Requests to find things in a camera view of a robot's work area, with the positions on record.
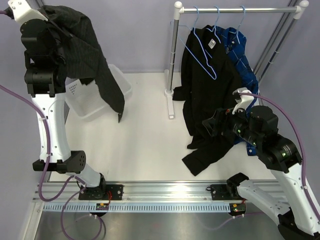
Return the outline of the dark pinstriped shirt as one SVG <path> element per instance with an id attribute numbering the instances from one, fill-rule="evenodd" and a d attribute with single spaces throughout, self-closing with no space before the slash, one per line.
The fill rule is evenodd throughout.
<path id="1" fill-rule="evenodd" d="M 39 11 L 72 35 L 63 46 L 67 77 L 79 79 L 85 85 L 95 81 L 101 98 L 118 113 L 120 122 L 125 97 L 108 66 L 90 18 L 63 5 L 43 5 Z"/>

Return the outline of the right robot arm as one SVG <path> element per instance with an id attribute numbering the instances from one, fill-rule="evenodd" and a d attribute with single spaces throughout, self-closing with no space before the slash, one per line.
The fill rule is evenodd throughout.
<path id="1" fill-rule="evenodd" d="M 243 173 L 227 180 L 230 198 L 248 200 L 266 214 L 286 240 L 318 240 L 320 220 L 303 190 L 303 159 L 296 145 L 278 133 L 279 118 L 267 106 L 254 106 L 232 112 L 219 108 L 202 124 L 212 137 L 232 143 L 235 137 L 253 145 L 258 159 L 277 179 L 287 202 L 282 203 L 256 186 Z"/>

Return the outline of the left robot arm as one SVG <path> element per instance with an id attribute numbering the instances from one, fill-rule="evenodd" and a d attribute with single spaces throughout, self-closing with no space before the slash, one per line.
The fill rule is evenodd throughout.
<path id="1" fill-rule="evenodd" d="M 87 164 L 83 150 L 71 150 L 67 141 L 67 70 L 62 46 L 69 36 L 53 22 L 41 19 L 24 22 L 20 32 L 25 47 L 24 81 L 39 120 L 41 150 L 33 170 L 74 177 L 82 183 L 81 200 L 101 200 L 108 193 L 104 176 Z"/>

